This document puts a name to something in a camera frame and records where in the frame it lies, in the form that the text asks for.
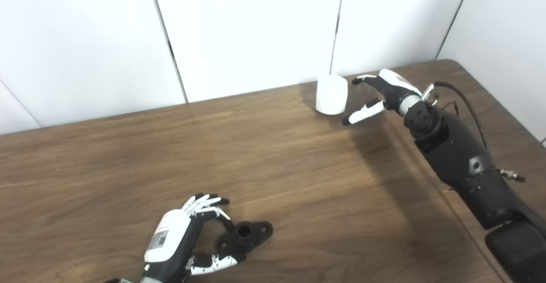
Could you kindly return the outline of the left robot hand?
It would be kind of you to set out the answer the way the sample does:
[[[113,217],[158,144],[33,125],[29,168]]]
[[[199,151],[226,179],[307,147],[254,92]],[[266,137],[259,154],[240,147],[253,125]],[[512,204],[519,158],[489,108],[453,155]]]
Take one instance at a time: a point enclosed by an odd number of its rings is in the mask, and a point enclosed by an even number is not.
[[[162,217],[144,254],[142,283],[185,283],[190,277],[234,267],[246,260],[245,253],[197,254],[194,246],[203,223],[218,219],[230,232],[234,224],[220,208],[229,200],[217,194],[199,193],[181,208]]]

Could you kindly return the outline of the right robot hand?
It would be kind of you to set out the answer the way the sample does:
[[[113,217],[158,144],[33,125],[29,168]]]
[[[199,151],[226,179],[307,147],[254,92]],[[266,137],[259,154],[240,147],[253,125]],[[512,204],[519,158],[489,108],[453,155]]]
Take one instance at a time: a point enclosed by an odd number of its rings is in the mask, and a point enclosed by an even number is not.
[[[422,100],[422,92],[419,89],[390,69],[382,69],[378,75],[360,75],[354,78],[351,83],[353,85],[366,83],[383,97],[371,100],[360,110],[343,118],[345,126],[363,121],[384,110],[394,110],[404,117],[412,106]]]

